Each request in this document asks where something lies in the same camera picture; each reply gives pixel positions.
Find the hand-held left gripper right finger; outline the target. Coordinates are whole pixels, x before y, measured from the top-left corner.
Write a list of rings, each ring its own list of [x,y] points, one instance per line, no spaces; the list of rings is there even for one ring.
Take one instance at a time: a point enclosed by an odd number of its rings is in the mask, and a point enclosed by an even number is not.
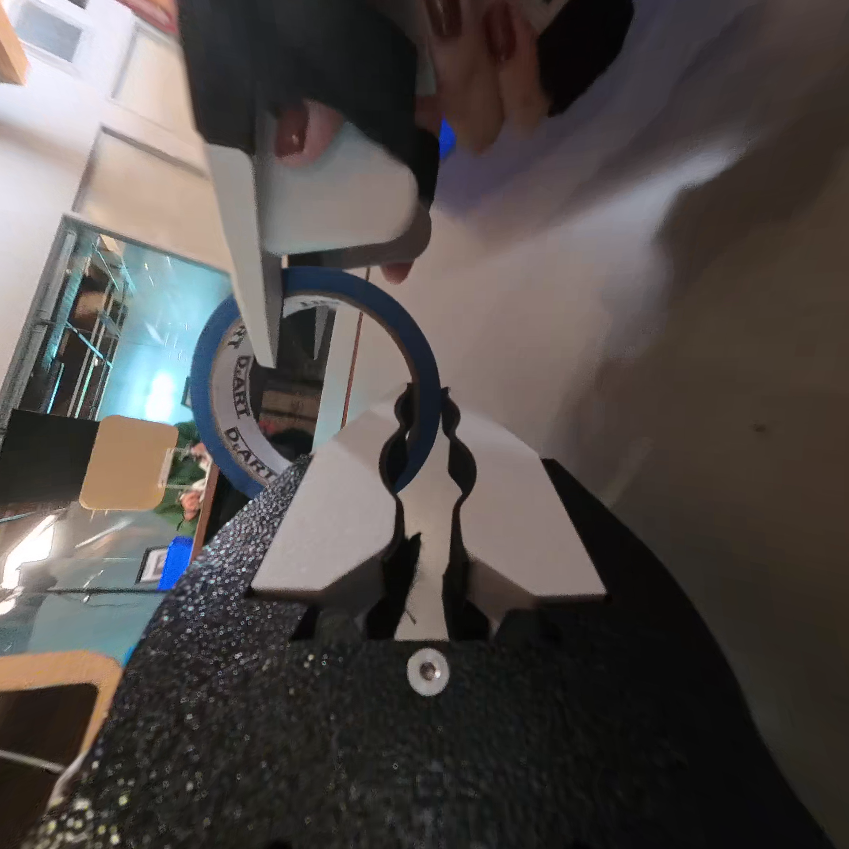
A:
[[[451,642],[492,639],[516,611],[597,602],[606,587],[535,450],[442,391],[451,509],[441,602]]]

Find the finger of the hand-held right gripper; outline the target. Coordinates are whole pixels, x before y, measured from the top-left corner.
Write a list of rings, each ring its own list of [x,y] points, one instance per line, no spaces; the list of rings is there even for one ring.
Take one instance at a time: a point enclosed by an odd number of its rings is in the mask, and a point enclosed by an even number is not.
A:
[[[300,256],[312,266],[386,266],[417,260],[430,244],[433,135],[413,128],[413,160],[399,161],[344,122],[316,161],[274,155],[269,113],[254,158],[260,260]]]
[[[264,249],[260,237],[254,163],[240,149],[212,143],[206,144],[206,158],[240,315],[260,366],[275,367],[283,311],[282,264],[279,256]]]

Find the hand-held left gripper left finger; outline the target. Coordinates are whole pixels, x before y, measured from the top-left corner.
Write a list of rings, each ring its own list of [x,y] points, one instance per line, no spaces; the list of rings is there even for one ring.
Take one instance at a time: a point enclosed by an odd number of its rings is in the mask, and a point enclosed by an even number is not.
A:
[[[398,386],[313,452],[253,595],[347,614],[367,639],[396,636],[418,552],[396,492],[415,401],[415,385]]]

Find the black flat panel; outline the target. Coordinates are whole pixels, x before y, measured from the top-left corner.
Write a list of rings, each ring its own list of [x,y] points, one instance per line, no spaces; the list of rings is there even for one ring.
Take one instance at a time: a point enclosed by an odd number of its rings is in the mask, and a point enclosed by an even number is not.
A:
[[[15,409],[1,449],[1,505],[77,501],[100,424]]]

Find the wall vent grille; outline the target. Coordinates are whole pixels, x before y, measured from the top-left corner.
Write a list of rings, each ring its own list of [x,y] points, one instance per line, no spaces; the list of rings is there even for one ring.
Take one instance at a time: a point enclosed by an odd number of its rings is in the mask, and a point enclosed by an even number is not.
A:
[[[87,28],[46,2],[16,2],[12,13],[16,35],[27,48],[64,65],[73,65],[87,36]]]

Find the blue masking tape roll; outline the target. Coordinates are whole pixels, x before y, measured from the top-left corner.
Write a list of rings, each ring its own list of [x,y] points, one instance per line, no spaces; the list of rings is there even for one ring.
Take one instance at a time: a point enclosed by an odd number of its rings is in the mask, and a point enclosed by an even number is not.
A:
[[[385,444],[387,489],[399,494],[417,476],[440,428],[442,387],[436,358],[419,325],[391,295],[365,279],[338,269],[289,268],[281,271],[283,307],[288,317],[318,306],[346,305],[366,314],[396,342],[410,372],[406,401],[406,459]],[[231,486],[248,498],[271,486],[292,462],[278,454],[262,433],[250,397],[256,361],[247,326],[233,296],[224,300],[203,328],[190,369],[188,387],[199,439]]]

